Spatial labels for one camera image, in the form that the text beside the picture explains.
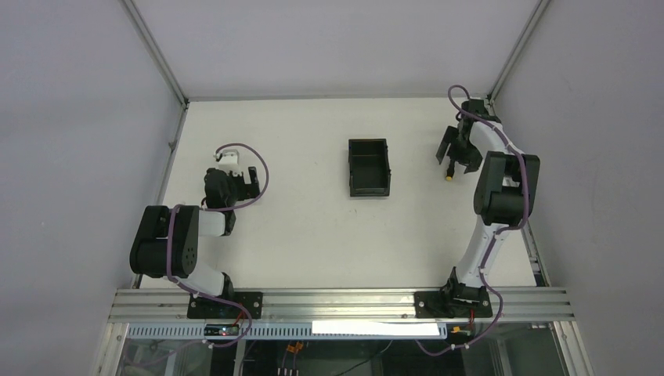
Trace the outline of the black yellow screwdriver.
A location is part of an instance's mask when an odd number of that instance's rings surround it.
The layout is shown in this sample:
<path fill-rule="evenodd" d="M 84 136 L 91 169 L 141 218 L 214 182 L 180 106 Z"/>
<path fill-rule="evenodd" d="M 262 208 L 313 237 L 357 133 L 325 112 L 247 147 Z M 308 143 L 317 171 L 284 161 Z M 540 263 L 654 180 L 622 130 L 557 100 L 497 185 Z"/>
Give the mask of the black yellow screwdriver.
<path fill-rule="evenodd" d="M 446 169 L 446 181 L 452 181 L 455 176 L 457 162 L 453 159 L 449 160 L 448 167 Z"/>

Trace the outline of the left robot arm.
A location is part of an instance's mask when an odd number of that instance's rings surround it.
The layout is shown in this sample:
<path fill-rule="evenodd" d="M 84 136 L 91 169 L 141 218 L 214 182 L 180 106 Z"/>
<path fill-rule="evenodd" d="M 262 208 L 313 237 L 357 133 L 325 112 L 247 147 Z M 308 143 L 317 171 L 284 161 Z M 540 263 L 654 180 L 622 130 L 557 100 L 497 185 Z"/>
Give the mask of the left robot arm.
<path fill-rule="evenodd" d="M 209 168 L 204 176 L 203 206 L 147 206 L 129 255 L 134 273 L 164 278 L 184 285 L 195 295 L 210 295 L 233 301 L 230 277 L 199 260 L 202 237 L 227 237 L 234 230 L 234 207 L 257 198 L 261 191 L 257 169 L 244 173 Z"/>

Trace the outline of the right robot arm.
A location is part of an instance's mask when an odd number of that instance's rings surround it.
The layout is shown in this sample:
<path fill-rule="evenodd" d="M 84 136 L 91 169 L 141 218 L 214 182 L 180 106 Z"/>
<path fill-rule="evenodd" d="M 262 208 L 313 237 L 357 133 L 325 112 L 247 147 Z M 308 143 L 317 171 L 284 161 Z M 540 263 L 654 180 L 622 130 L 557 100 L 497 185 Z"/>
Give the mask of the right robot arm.
<path fill-rule="evenodd" d="M 540 159 L 518 149 L 480 99 L 463 101 L 456 119 L 457 126 L 446 129 L 435 157 L 448 163 L 447 180 L 457 165 L 466 173 L 478 172 L 473 196 L 477 221 L 464 256 L 430 310 L 450 318 L 490 317 L 487 276 L 507 236 L 532 213 Z"/>

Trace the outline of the black plastic bin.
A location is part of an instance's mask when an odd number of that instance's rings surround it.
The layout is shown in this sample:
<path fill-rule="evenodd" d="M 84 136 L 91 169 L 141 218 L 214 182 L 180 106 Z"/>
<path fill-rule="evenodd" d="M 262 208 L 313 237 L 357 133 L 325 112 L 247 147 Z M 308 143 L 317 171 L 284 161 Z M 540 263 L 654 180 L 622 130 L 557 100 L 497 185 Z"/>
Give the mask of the black plastic bin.
<path fill-rule="evenodd" d="M 386 139 L 348 141 L 350 197 L 388 197 L 392 171 Z"/>

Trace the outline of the small controller board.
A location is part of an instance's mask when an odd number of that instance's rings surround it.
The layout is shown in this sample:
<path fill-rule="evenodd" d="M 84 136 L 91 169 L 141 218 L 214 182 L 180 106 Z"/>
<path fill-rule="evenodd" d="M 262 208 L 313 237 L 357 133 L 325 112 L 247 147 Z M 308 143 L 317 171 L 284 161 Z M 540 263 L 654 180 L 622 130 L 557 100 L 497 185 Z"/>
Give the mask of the small controller board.
<path fill-rule="evenodd" d="M 236 337 L 240 334 L 240 326 L 237 324 L 207 324 L 204 328 L 206 338 Z"/>

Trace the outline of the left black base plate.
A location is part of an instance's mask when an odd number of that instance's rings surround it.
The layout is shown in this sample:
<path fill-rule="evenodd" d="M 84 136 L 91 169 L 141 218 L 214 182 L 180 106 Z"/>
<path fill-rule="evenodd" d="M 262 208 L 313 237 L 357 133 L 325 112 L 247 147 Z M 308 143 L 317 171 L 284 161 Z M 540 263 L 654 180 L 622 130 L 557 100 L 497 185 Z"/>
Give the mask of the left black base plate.
<path fill-rule="evenodd" d="M 264 294 L 260 291 L 240 291 L 234 293 L 234 302 L 243 306 L 252 319 L 262 317 L 262 303 Z M 222 304 L 208 298 L 189 297 L 189 306 L 186 317 L 200 320 L 230 320 L 237 318 L 243 311 L 234 305 Z"/>

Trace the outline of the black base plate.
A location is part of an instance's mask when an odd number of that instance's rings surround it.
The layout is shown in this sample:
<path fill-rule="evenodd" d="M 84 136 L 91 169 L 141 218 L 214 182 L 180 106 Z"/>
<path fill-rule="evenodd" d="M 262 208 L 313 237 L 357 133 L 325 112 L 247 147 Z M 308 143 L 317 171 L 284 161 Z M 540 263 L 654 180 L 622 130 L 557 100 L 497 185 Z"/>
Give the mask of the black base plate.
<path fill-rule="evenodd" d="M 264 294 L 260 291 L 240 291 L 234 293 L 234 302 L 243 306 L 252 319 L 262 317 L 262 303 Z M 243 311 L 234 305 L 222 304 L 208 298 L 189 297 L 189 306 L 186 317 L 200 320 L 230 320 L 237 318 Z"/>
<path fill-rule="evenodd" d="M 490 318 L 493 308 L 486 289 L 471 294 L 471 298 L 453 298 L 440 291 L 416 291 L 413 294 L 415 315 L 418 319 L 470 319 Z"/>

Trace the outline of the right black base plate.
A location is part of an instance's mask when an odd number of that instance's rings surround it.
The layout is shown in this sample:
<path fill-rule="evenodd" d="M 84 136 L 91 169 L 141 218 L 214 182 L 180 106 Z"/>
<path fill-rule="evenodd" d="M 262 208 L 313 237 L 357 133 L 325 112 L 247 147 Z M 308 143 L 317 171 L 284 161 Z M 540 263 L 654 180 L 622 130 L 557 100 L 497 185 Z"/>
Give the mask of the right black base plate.
<path fill-rule="evenodd" d="M 416 291 L 413 294 L 415 315 L 418 319 L 470 319 L 490 318 L 493 308 L 486 289 L 471 294 L 471 298 L 453 298 L 440 291 Z"/>

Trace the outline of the aluminium rail beam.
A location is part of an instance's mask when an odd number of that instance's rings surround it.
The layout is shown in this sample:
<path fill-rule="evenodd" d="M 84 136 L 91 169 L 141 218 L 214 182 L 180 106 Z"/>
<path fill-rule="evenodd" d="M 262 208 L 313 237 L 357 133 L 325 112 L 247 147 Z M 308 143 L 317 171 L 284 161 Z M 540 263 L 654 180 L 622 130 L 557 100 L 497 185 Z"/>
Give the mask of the aluminium rail beam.
<path fill-rule="evenodd" d="M 501 287 L 490 304 L 505 323 L 573 321 L 575 314 L 563 287 Z M 433 321 L 428 304 L 412 288 L 265 289 L 247 304 L 257 324 L 310 323 L 317 320 L 376 322 Z M 185 323 L 193 305 L 189 294 L 174 288 L 120 289 L 110 309 L 111 323 Z"/>

